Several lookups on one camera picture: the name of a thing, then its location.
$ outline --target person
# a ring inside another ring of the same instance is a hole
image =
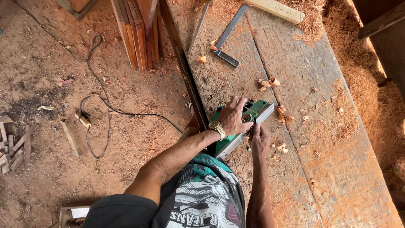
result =
[[[256,123],[249,135],[253,183],[245,221],[242,189],[228,166],[200,153],[225,136],[247,132],[242,123],[246,98],[232,96],[218,126],[198,131],[195,115],[179,141],[139,169],[124,194],[107,196],[89,210],[83,228],[277,227],[268,191],[270,136]]]

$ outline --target stack of wooden boards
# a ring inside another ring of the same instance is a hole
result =
[[[131,68],[144,73],[167,58],[157,0],[111,0]]]
[[[31,158],[31,135],[34,133],[38,125],[26,126],[26,133],[14,144],[14,135],[6,134],[4,123],[13,123],[14,120],[8,115],[0,117],[0,131],[2,141],[0,142],[0,167],[3,173],[14,171],[19,165],[25,161],[30,162]]]

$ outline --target power cord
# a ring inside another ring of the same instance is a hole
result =
[[[16,1],[13,0],[13,2],[14,2],[17,6],[19,6],[21,9],[23,9],[28,15],[30,15],[30,16],[34,19],[34,21],[35,21],[44,31],[46,31],[54,40],[58,40],[53,34],[51,34],[51,33],[32,15],[32,13],[30,13],[28,10],[26,10],[24,7],[22,7],[22,6],[21,6],[19,3],[17,3]],[[119,112],[119,111],[115,110],[114,108],[112,108],[112,107],[110,106],[110,100],[108,99],[108,95],[107,95],[107,92],[105,91],[105,88],[104,88],[103,84],[101,83],[100,79],[97,77],[97,75],[94,73],[94,71],[93,71],[93,70],[91,69],[91,67],[90,67],[90,59],[92,58],[93,51],[94,51],[96,48],[98,48],[98,47],[100,46],[100,44],[102,43],[102,41],[103,41],[103,37],[102,37],[101,35],[96,35],[96,36],[94,36],[94,38],[93,38],[93,43],[92,43],[92,48],[91,48],[91,50],[90,50],[90,52],[89,52],[89,55],[87,56],[87,58],[86,58],[85,60],[80,60],[80,59],[76,58],[76,57],[73,55],[73,53],[72,53],[69,49],[65,48],[65,46],[64,46],[61,42],[58,42],[58,44],[60,44],[65,50],[67,50],[75,60],[77,60],[78,62],[86,62],[86,63],[87,63],[87,68],[91,71],[91,73],[93,74],[93,76],[94,76],[94,77],[97,79],[97,81],[100,83],[100,86],[101,86],[101,88],[102,88],[102,90],[103,90],[103,92],[104,92],[104,94],[105,94],[106,99],[107,99],[107,101],[105,101],[102,97],[100,97],[100,96],[98,96],[98,95],[90,95],[90,96],[85,97],[85,98],[81,101],[81,103],[80,103],[80,112],[81,112],[81,114],[82,114],[83,116],[86,116],[87,118],[88,118],[88,114],[83,111],[83,103],[84,103],[87,99],[89,99],[90,97],[98,97],[98,98],[100,98],[100,99],[103,101],[103,103],[104,103],[104,104],[108,107],[108,109],[109,109],[108,112],[107,112],[107,116],[108,116],[107,143],[106,143],[106,145],[105,145],[105,147],[104,147],[104,150],[103,150],[102,155],[99,156],[99,157],[94,154],[93,150],[91,149],[91,147],[90,147],[90,145],[89,145],[89,143],[88,143],[87,136],[88,136],[88,134],[89,134],[89,132],[90,132],[90,128],[91,128],[91,127],[88,127],[88,129],[87,129],[87,133],[86,133],[86,138],[85,138],[85,140],[86,140],[87,147],[89,148],[89,150],[90,150],[90,152],[92,153],[92,155],[93,155],[95,158],[97,158],[97,159],[101,159],[101,158],[104,157],[104,155],[105,155],[105,153],[106,153],[106,151],[107,151],[107,147],[108,147],[109,139],[110,139],[110,131],[111,131],[110,109],[113,110],[113,111],[115,111],[116,113],[119,113],[119,114],[122,114],[122,115],[127,115],[127,116],[156,116],[156,117],[160,117],[160,118],[166,120],[168,123],[170,123],[170,124],[171,124],[176,130],[178,130],[180,133],[183,133],[183,132],[182,132],[178,127],[176,127],[170,120],[168,120],[166,117],[164,117],[164,116],[162,116],[162,115],[153,114],[153,113],[140,114],[140,113]]]

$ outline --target forearm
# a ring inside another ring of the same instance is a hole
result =
[[[138,172],[138,176],[153,176],[163,185],[179,172],[196,154],[220,140],[218,132],[206,130],[162,151],[148,161]]]
[[[271,209],[270,193],[267,188],[267,166],[264,161],[253,159],[252,193],[247,208],[247,227],[276,228],[273,211]]]

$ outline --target workbench surface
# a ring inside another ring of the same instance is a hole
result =
[[[326,35],[314,44],[296,40],[302,31],[295,25],[251,6],[221,48],[240,62],[235,69],[210,53],[209,43],[219,39],[233,17],[224,12],[241,5],[221,2],[208,9],[187,61],[209,118],[231,95],[239,95],[282,104],[286,115],[296,119],[283,125],[275,112],[263,123],[272,142],[284,142],[288,149],[272,148],[268,160],[279,227],[402,227]],[[164,20],[173,47],[188,50],[202,7],[194,12],[195,1],[161,5],[171,14]],[[199,55],[206,55],[207,63],[198,63]],[[270,77],[281,85],[260,92],[258,79]],[[306,125],[304,115],[310,116]],[[240,145],[226,159],[241,182],[246,204],[253,173],[247,146]]]

